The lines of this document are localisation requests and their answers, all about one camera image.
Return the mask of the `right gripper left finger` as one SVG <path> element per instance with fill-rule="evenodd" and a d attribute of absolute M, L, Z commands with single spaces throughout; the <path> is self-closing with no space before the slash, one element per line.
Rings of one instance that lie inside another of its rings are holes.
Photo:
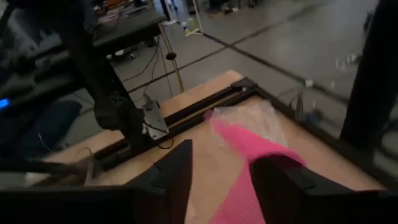
<path fill-rule="evenodd" d="M 184 224 L 192 173 L 193 144 L 186 139 L 125 184 L 132 189 L 133 222 Z"/>

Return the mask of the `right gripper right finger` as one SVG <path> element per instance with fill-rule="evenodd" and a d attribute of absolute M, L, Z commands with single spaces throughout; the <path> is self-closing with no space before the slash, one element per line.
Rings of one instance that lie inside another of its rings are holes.
<path fill-rule="evenodd" d="M 255 159 L 249 172 L 266 223 L 332 223 L 323 197 L 352 192 L 282 155 Z"/>

